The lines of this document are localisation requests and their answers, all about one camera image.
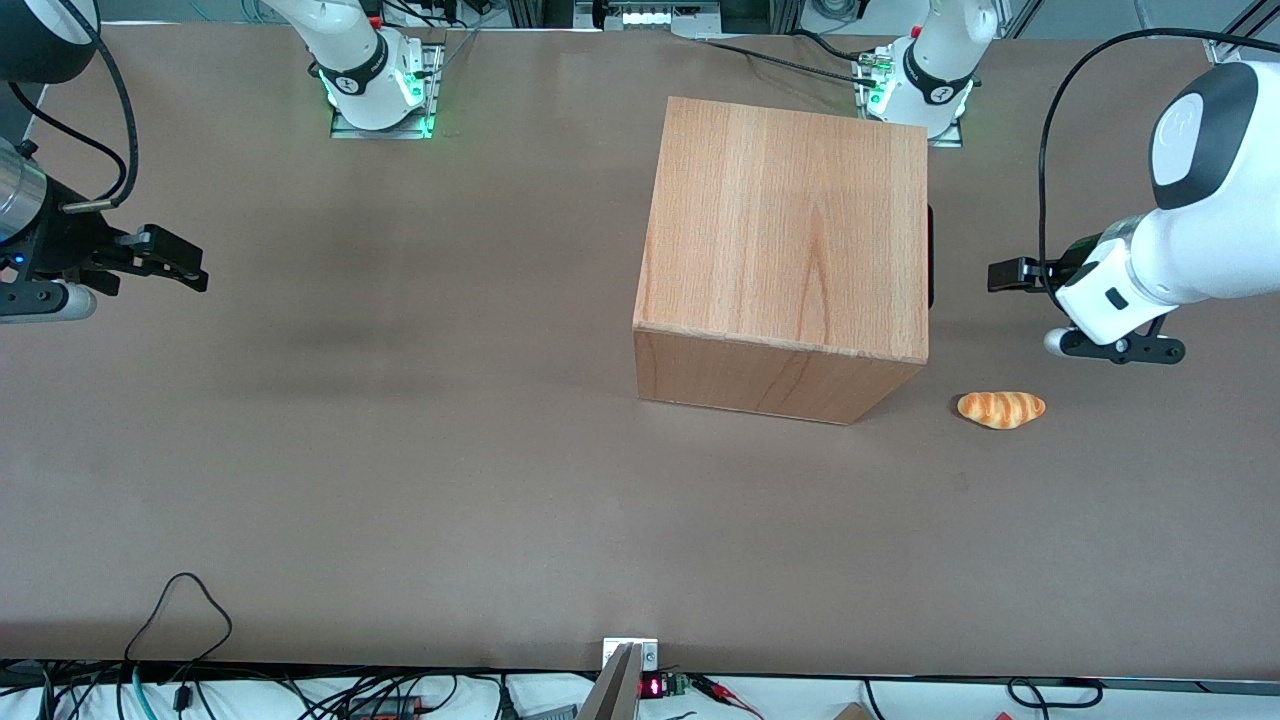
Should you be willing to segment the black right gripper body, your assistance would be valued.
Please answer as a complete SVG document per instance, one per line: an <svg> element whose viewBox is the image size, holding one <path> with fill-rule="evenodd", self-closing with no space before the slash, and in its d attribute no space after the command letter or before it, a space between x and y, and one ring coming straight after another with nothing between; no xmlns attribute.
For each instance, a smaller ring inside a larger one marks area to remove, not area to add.
<svg viewBox="0 0 1280 720"><path fill-rule="evenodd" d="M119 292L119 273L132 273L134 256L116 241L124 232L110 227L102 214L67 214L65 204L83 202L81 195L47 195L40 206L32 197L3 196L3 268L14 268L13 282L3 283L4 301L49 295L33 283L86 281L109 296Z"/></svg>

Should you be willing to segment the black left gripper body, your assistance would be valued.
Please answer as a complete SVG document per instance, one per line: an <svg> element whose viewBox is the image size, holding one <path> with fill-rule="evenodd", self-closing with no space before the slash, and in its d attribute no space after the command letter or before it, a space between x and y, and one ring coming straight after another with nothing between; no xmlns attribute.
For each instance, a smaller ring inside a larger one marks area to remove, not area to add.
<svg viewBox="0 0 1280 720"><path fill-rule="evenodd" d="M1048 292L1056 293L1059 288L1073 281L1082 268L1091 261L1089 256L1100 245L1101 238L1101 233L1079 238L1071 243L1060 258L1050 260L1044 264L1047 273L1044 286Z"/></svg>

